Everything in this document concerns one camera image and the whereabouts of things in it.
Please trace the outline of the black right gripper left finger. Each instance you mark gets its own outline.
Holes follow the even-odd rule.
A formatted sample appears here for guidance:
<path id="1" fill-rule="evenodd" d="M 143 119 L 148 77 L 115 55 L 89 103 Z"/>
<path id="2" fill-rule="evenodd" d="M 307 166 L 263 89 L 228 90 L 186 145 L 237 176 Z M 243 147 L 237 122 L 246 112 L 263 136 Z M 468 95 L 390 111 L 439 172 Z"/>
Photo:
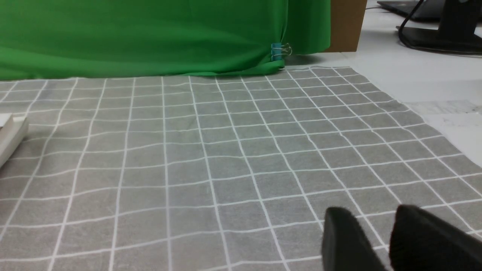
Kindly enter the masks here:
<path id="1" fill-rule="evenodd" d="M 386 270 L 358 220 L 342 207 L 326 209 L 321 256 L 325 271 Z"/>

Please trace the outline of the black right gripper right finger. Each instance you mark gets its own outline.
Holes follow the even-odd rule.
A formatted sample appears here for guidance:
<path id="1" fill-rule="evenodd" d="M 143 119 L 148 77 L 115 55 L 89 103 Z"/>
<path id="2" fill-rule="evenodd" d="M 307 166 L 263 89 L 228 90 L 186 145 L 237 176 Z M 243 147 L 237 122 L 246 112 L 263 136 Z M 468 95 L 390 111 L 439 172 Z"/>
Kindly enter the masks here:
<path id="1" fill-rule="evenodd" d="M 480 271 L 482 244 L 459 228 L 414 205 L 400 205 L 390 236 L 395 271 Z"/>

